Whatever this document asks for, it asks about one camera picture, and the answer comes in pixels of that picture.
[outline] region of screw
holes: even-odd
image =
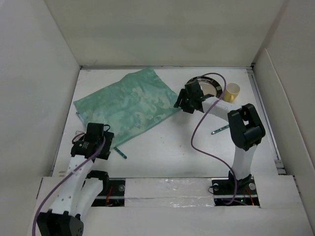
[[[250,190],[255,190],[256,189],[256,185],[254,183],[250,183],[248,185],[248,187],[250,188]]]
[[[125,190],[125,186],[123,184],[119,185],[118,190],[123,192]]]
[[[218,191],[219,190],[219,185],[217,183],[212,185],[213,191]]]

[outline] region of green patterned fabric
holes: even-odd
[[[109,124],[115,134],[112,147],[142,134],[179,109],[177,94],[151,68],[124,76],[119,82],[74,102],[85,126]]]

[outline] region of white table surface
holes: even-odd
[[[73,101],[81,99],[105,86],[119,81],[127,73],[139,69],[104,69],[81,70]],[[222,74],[227,83],[237,83],[241,87],[235,104],[244,105],[256,100],[246,69],[224,67],[159,67],[155,72],[177,94],[191,78],[208,72]],[[211,76],[222,86],[223,81],[218,76]],[[67,170],[71,140],[77,130],[85,131],[76,110],[71,104],[65,129],[53,170],[53,176],[63,176]],[[119,146],[127,156],[121,157],[112,150],[107,161],[96,160],[94,169],[104,170],[110,177],[226,177],[228,168],[221,162],[199,153],[190,146],[193,130],[202,117],[201,112],[187,114],[182,111],[169,117],[159,125]],[[211,135],[227,122],[213,115],[203,121],[194,139],[195,145],[211,154],[217,155],[232,165],[235,145],[229,130]],[[265,137],[258,145],[252,162],[253,175],[277,175],[274,157]]]

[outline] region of red wire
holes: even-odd
[[[109,193],[106,195],[106,204],[105,206],[109,203],[109,197],[112,194],[113,186],[110,187]]]
[[[250,197],[251,197],[251,201],[252,201],[252,205],[254,206],[254,201],[253,201],[253,199],[252,199],[252,195],[251,195],[251,193],[248,191],[248,189],[247,188],[245,188],[245,190],[248,192],[248,194],[250,195]]]

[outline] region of metal plate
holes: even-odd
[[[223,92],[221,85],[214,79],[202,76],[201,78],[194,77],[187,81],[187,83],[198,80],[204,95],[212,94],[219,98]]]

